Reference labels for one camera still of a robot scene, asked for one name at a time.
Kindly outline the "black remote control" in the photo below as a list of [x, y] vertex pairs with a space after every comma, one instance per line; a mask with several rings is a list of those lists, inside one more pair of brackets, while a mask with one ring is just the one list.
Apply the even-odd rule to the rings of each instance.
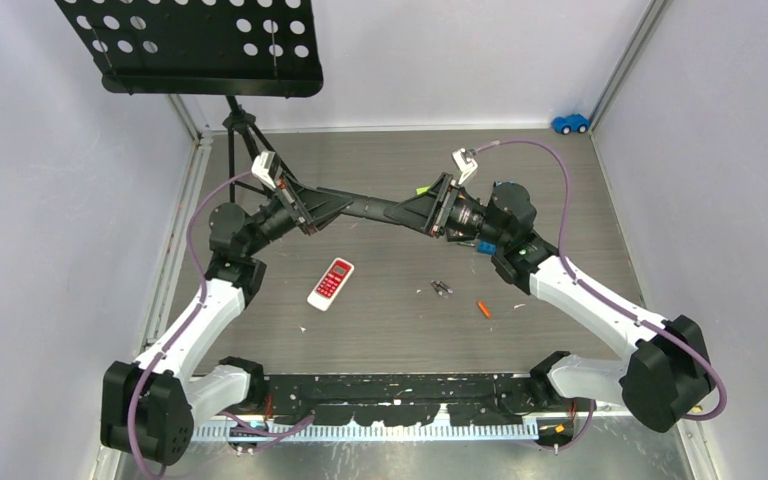
[[340, 211], [341, 215], [392, 225], [406, 225], [406, 221], [400, 217], [400, 202], [348, 192], [343, 192], [343, 195], [349, 197], [351, 202]]

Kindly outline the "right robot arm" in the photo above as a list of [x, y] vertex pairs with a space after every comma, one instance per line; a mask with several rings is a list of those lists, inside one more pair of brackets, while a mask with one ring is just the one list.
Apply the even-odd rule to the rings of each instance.
[[669, 320], [639, 307], [575, 267], [535, 230], [537, 210], [523, 186], [501, 183], [481, 204], [442, 176], [384, 215], [430, 237], [460, 233], [493, 244], [491, 262], [506, 283], [564, 312], [615, 353], [612, 361], [571, 353], [546, 359], [530, 385], [540, 408], [556, 410], [569, 398], [617, 404], [656, 432], [725, 409], [727, 391], [701, 327], [685, 315]]

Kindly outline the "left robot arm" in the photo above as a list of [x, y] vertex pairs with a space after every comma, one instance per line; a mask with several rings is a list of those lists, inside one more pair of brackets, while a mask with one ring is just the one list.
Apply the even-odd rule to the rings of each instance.
[[249, 214], [225, 202], [209, 215], [211, 258], [194, 264], [199, 287], [185, 311], [130, 363], [113, 362], [103, 377], [100, 441], [131, 454], [140, 466], [175, 464], [197, 428], [235, 406], [258, 412], [267, 398], [260, 364], [222, 361], [209, 374], [194, 375], [220, 333], [260, 290], [267, 266], [255, 255], [298, 228], [323, 229], [352, 204], [336, 191], [310, 188], [293, 176], [275, 182], [268, 203]]

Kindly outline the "orange battery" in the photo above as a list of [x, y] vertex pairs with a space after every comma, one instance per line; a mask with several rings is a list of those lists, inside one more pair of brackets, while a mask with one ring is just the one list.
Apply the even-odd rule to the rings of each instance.
[[477, 308], [479, 309], [479, 311], [482, 313], [482, 315], [486, 319], [491, 319], [492, 318], [492, 313], [489, 311], [489, 309], [487, 308], [487, 306], [485, 305], [484, 302], [477, 301], [476, 305], [477, 305]]

